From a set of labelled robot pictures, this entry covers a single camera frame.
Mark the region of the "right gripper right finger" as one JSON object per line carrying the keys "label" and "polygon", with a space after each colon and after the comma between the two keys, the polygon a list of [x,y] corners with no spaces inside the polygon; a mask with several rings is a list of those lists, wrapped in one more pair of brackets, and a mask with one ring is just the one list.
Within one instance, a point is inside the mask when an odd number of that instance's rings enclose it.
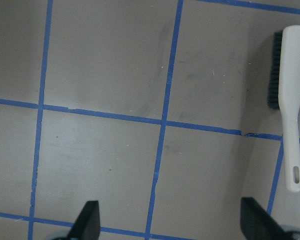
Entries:
{"label": "right gripper right finger", "polygon": [[300,231],[284,230],[252,197],[240,200],[240,230],[247,240],[300,240]]}

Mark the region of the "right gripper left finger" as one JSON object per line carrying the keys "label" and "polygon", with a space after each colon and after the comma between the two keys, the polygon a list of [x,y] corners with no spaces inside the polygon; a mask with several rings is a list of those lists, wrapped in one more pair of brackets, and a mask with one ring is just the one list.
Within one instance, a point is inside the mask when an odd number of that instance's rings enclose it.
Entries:
{"label": "right gripper left finger", "polygon": [[98,200],[89,200],[83,206],[69,233],[54,240],[98,240],[101,234]]}

